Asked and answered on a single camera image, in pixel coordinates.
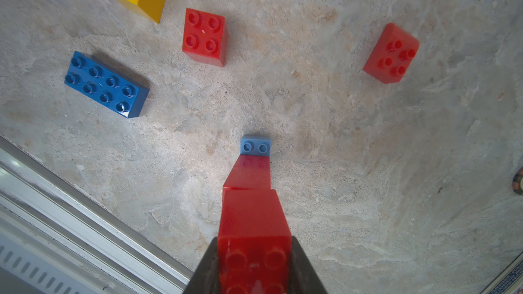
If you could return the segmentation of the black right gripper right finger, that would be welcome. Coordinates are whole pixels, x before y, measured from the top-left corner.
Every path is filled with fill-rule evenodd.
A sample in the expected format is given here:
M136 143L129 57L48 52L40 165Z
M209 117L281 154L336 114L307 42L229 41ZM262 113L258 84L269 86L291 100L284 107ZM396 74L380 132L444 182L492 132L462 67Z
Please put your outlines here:
M327 294L319 276L295 236L291 237L289 293Z

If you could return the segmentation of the aluminium rail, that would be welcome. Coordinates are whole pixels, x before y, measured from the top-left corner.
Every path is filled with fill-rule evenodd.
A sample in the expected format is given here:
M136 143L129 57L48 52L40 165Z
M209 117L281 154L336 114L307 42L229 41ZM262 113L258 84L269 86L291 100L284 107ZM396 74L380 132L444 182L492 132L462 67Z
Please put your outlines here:
M193 274L7 139L1 235L91 293L182 293Z

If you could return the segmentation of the printed card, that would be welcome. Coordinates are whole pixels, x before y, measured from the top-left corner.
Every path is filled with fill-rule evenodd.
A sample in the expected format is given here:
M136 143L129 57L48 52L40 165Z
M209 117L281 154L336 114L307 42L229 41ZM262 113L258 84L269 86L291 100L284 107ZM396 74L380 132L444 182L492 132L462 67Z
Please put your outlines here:
M522 257L521 253L481 294L522 294Z

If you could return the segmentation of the light blue lego brick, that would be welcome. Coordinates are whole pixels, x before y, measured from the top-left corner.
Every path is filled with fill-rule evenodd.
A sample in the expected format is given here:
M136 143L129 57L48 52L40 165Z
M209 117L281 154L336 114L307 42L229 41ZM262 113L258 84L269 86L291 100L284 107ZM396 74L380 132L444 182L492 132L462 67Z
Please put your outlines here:
M241 138L241 155L269 157L271 141L269 137L243 136Z

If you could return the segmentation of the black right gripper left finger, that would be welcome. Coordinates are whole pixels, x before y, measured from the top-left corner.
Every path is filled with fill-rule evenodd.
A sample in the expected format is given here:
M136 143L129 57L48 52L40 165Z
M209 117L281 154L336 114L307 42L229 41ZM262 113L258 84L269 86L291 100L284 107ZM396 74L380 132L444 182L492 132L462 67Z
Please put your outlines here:
M219 251L213 238L183 294L220 294Z

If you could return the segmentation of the red lego brick top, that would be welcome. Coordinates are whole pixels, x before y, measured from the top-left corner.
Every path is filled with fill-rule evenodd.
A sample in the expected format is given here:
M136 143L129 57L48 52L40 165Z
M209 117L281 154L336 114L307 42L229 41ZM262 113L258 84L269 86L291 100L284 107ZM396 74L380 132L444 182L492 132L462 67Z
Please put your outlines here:
M388 23L363 71L384 84L400 82L419 50L419 41L394 23Z

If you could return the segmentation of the dark blue lego brick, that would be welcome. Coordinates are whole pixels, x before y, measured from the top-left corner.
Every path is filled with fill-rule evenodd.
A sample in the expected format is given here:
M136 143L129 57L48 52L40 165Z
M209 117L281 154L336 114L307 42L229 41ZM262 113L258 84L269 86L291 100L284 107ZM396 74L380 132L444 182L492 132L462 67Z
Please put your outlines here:
M64 83L125 118L140 116L149 89L95 57L74 52Z

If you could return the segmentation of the red lego brick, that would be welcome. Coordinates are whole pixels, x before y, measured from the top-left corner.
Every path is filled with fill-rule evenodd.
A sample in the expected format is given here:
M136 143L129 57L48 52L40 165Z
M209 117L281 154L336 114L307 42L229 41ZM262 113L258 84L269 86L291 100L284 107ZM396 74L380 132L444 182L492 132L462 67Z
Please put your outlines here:
M239 155L223 189L271 189L270 158Z
M224 67L228 35L224 16L186 9L182 51L194 61Z
M218 235L222 293L286 293L290 249L275 190L225 190Z
M384 84L400 82L419 50L419 41L394 23L388 23L363 71Z

